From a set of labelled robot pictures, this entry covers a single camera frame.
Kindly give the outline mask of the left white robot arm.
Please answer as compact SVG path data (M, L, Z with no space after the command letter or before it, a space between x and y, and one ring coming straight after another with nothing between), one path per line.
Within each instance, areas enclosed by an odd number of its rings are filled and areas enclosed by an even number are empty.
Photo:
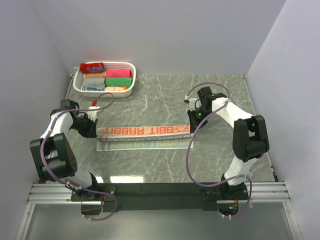
M95 176L78 168L77 160L66 135L70 129L78 131L84 138L97 137L97 123L100 108L90 106L81 110L79 104L67 99L60 102L60 108L50 113L50 123L40 138L29 144L36 172L41 181L55 182L79 190L89 201L100 197L101 189Z

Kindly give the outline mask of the red blue cat towel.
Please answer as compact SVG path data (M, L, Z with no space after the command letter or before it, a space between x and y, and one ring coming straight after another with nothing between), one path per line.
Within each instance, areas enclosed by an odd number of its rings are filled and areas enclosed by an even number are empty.
M81 63L79 67L79 71L83 74L102 73L104 70L104 64L102 62Z

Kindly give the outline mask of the white printed towel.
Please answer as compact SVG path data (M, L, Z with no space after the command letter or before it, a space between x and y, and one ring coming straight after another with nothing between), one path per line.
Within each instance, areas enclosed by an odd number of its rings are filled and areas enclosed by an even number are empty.
M100 127L98 152L187 149L191 138L189 125Z

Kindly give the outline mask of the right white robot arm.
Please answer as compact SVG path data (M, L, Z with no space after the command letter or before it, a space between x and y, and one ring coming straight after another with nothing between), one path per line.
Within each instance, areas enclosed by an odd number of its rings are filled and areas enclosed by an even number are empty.
M198 98L188 93L184 102L189 104L187 111L190 123L190 143L198 131L208 123L209 117L220 116L233 129L233 160L222 176L220 195L230 200L238 193L238 185L245 182L252 165L270 149L265 118L250 114L230 100L230 91L213 93L209 86L197 91Z

